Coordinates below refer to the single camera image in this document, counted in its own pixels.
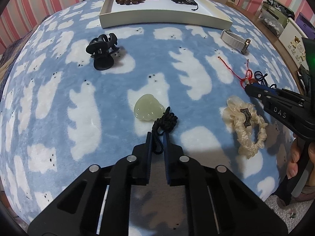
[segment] red string bracelet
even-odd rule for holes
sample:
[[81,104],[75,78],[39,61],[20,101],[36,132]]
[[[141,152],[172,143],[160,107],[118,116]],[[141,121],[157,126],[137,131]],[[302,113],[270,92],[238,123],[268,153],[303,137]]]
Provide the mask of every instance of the red string bracelet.
[[235,75],[239,81],[240,81],[240,84],[241,84],[241,87],[243,89],[245,89],[245,86],[243,86],[243,83],[246,81],[246,80],[250,80],[252,79],[253,77],[253,71],[249,68],[248,64],[249,64],[249,59],[247,60],[247,70],[246,70],[246,74],[245,74],[245,78],[240,78],[236,73],[233,72],[233,70],[225,63],[225,61],[220,57],[218,56],[218,58],[225,64],[225,66],[227,67],[227,69],[229,69],[233,75]]

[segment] purple box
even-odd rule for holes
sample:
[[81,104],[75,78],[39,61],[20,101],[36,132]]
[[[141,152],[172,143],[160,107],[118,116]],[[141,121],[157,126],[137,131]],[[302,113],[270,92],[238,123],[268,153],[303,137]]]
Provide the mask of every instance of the purple box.
[[315,40],[315,27],[308,21],[307,18],[300,12],[296,19],[297,25],[302,29],[309,39]]

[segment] human hand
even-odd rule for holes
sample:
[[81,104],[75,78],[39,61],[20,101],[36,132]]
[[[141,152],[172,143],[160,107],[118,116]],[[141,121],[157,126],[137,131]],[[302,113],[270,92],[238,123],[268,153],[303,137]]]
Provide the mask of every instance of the human hand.
[[[290,153],[291,153],[291,158],[288,162],[288,167],[287,167],[287,176],[288,179],[291,179],[292,177],[297,175],[298,171],[298,166],[297,162],[299,161],[301,157],[302,150],[299,148],[298,143],[297,143],[297,135],[293,134],[293,137],[295,137]],[[315,164],[315,142],[312,142],[309,147],[308,147],[308,155],[310,156],[311,162]],[[308,181],[309,186],[315,186],[315,168],[313,169],[311,176]]]

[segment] blue blanket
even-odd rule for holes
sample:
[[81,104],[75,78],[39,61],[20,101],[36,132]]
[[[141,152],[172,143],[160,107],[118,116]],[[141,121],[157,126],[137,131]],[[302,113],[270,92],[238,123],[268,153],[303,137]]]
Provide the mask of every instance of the blue blanket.
[[[246,56],[226,45],[218,29],[152,23],[103,30],[103,1],[46,19],[9,75],[0,103],[0,174],[16,213],[29,223],[90,165],[113,165],[144,143],[153,123],[136,119],[133,108],[148,93],[179,117],[171,138],[187,155],[227,166],[265,200],[284,177],[292,135],[246,95],[218,56],[242,77],[249,59],[253,71],[268,73],[270,85],[297,92],[271,43],[246,17],[217,3],[231,30],[251,39]],[[120,47],[115,65],[97,71],[86,46],[111,32]],[[269,123],[265,148],[249,160],[222,119],[232,95],[252,102]],[[153,155],[149,185],[132,188],[130,235],[171,234],[187,235],[184,188],[167,186],[163,156]]]

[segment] metal rivet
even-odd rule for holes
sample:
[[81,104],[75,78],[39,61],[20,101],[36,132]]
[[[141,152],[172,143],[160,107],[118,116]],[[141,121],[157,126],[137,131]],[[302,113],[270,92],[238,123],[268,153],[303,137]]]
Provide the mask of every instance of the metal rivet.
[[179,157],[179,160],[180,160],[181,162],[188,162],[188,161],[189,161],[189,157],[183,155],[183,156],[180,156],[180,157]]
[[220,165],[220,166],[217,167],[217,170],[220,173],[225,173],[226,172],[226,166]]
[[133,161],[135,161],[136,159],[137,159],[137,157],[134,156],[134,155],[129,155],[129,156],[127,157],[127,161],[129,161],[129,162],[133,162]]
[[99,170],[100,169],[100,167],[98,167],[98,165],[91,165],[90,167],[89,167],[89,170],[91,171],[91,172],[96,172],[97,170]]

